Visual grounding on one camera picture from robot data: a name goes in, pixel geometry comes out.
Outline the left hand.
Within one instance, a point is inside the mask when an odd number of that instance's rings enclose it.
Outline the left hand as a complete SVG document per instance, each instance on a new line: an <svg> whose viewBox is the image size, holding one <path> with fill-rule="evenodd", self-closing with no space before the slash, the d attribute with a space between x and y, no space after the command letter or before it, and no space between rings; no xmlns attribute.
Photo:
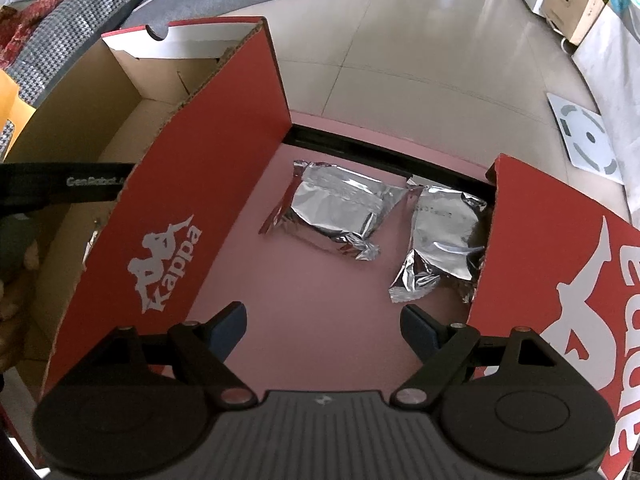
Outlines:
<svg viewBox="0 0 640 480"><path fill-rule="evenodd" d="M1 373L14 367L24 354L39 267L39 248L34 240L25 250L16 280L9 285L1 283Z"/></svg>

